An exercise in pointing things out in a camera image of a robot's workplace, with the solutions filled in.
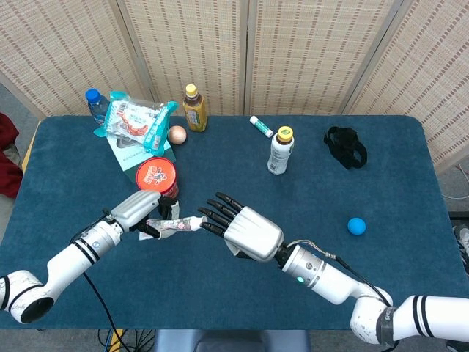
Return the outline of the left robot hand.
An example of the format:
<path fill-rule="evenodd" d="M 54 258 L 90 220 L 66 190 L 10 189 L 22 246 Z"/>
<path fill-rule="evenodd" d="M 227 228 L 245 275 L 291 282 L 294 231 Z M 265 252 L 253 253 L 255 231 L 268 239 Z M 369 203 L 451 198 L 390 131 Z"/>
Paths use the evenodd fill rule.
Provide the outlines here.
<path fill-rule="evenodd" d="M 180 206 L 176 199 L 162 196 L 157 191 L 140 190 L 117 205 L 110 217 L 122 228 L 123 232 L 138 230 L 145 236 L 158 240 L 175 233 L 165 230 L 166 221 L 179 218 Z"/>

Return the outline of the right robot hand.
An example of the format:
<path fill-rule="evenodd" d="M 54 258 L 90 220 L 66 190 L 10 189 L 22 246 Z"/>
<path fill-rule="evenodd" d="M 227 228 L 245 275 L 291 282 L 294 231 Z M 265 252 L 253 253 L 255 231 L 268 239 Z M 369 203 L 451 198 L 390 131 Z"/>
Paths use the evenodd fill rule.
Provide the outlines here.
<path fill-rule="evenodd" d="M 266 263 L 285 246 L 281 228 L 231 196 L 218 192 L 211 208 L 198 211 L 207 217 L 201 227 L 222 238 L 235 257 Z"/>

